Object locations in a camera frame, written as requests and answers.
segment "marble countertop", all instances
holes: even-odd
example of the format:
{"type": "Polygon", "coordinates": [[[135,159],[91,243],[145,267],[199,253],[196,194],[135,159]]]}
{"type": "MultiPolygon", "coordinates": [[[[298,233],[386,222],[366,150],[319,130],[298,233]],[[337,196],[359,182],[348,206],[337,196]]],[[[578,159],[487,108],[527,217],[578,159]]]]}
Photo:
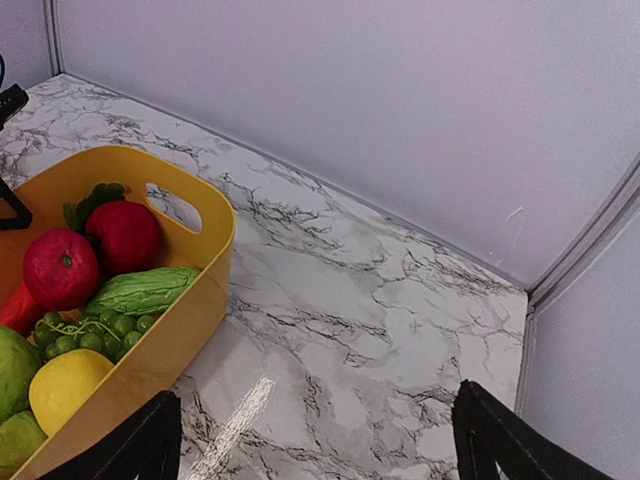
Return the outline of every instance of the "marble countertop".
{"type": "Polygon", "coordinates": [[[235,208],[228,315],[175,385],[181,478],[457,478],[459,383],[513,406],[526,295],[505,280],[110,91],[61,75],[29,94],[0,133],[10,185],[81,150],[130,145],[211,182],[235,208]]]}

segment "yellow basket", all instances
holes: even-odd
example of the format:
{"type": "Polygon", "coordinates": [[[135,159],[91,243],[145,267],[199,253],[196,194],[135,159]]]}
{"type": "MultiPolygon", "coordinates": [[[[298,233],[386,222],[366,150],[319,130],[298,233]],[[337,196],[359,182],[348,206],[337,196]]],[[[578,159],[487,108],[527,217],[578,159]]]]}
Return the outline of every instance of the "yellow basket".
{"type": "Polygon", "coordinates": [[[101,440],[158,391],[170,388],[226,313],[235,233],[231,205],[208,183],[153,155],[121,146],[73,155],[15,189],[33,213],[33,223],[27,230],[0,232],[0,305],[22,281],[22,258],[29,244],[46,230],[64,227],[62,205],[79,202],[103,182],[125,185],[128,200],[154,212],[165,237],[158,266],[188,265],[203,271],[12,480],[38,478],[65,463],[101,440]],[[195,233],[155,209],[147,197],[147,184],[193,205],[202,231],[195,233]]]}

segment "lemon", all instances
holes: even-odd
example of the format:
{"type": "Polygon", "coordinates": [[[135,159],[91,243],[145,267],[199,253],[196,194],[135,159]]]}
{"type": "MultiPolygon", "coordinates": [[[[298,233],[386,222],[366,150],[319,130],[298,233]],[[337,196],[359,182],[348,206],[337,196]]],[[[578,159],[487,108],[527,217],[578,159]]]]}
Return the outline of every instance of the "lemon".
{"type": "Polygon", "coordinates": [[[31,410],[53,436],[95,391],[113,364],[93,350],[73,350],[54,358],[31,381],[31,410]]]}

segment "white partition panel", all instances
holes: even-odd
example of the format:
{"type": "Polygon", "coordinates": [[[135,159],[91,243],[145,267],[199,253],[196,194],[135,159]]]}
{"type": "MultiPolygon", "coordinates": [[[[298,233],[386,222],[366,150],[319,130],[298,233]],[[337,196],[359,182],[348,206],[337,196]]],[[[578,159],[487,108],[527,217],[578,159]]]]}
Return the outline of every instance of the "white partition panel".
{"type": "Polygon", "coordinates": [[[531,285],[640,147],[640,3],[59,0],[66,70],[531,285]]]}
{"type": "Polygon", "coordinates": [[[640,218],[536,322],[525,420],[613,478],[638,478],[640,218]]]}
{"type": "Polygon", "coordinates": [[[51,77],[42,0],[0,0],[0,54],[7,64],[4,88],[28,88],[51,77]]]}

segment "wall seam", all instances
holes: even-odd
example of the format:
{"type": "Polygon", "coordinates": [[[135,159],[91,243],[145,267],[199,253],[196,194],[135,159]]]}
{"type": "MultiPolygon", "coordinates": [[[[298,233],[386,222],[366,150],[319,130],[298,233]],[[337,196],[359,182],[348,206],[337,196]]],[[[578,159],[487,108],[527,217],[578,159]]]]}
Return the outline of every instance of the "wall seam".
{"type": "Polygon", "coordinates": [[[49,50],[49,63],[51,75],[64,73],[62,55],[60,50],[60,37],[58,28],[57,1],[44,0],[44,14],[47,29],[47,44],[49,50]]]}
{"type": "Polygon", "coordinates": [[[572,244],[529,291],[532,313],[540,313],[588,270],[635,217],[640,206],[640,154],[572,244]]]}

